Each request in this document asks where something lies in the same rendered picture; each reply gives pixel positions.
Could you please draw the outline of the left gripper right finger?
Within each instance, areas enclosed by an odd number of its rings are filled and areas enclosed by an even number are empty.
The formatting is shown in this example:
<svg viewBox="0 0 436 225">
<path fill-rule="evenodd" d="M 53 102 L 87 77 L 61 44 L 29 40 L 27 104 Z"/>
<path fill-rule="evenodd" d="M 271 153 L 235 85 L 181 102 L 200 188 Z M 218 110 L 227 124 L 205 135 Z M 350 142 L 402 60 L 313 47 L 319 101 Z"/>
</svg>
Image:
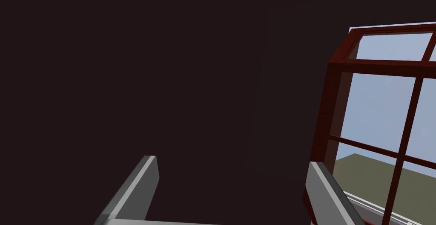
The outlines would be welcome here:
<svg viewBox="0 0 436 225">
<path fill-rule="evenodd" d="M 305 188 L 317 225 L 365 225 L 323 162 L 310 162 Z"/>
</svg>

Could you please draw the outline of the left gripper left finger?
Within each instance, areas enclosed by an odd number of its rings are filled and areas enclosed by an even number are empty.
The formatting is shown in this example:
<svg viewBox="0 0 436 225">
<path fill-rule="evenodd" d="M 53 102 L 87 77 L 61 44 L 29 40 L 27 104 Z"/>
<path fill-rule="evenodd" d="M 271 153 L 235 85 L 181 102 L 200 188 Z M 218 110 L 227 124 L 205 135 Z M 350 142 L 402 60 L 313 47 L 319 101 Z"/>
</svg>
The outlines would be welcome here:
<svg viewBox="0 0 436 225">
<path fill-rule="evenodd" d="M 109 219 L 144 220 L 159 183 L 156 156 L 144 156 L 93 225 Z"/>
</svg>

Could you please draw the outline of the red framed window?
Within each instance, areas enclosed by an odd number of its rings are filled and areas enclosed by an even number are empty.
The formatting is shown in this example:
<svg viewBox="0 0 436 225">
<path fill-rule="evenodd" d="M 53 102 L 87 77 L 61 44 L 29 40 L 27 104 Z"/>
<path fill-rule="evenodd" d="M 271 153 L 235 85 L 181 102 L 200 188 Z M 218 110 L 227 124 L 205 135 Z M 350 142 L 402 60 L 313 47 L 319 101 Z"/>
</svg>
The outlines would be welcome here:
<svg viewBox="0 0 436 225">
<path fill-rule="evenodd" d="M 349 31 L 327 65 L 310 162 L 365 225 L 436 225 L 436 23 Z"/>
</svg>

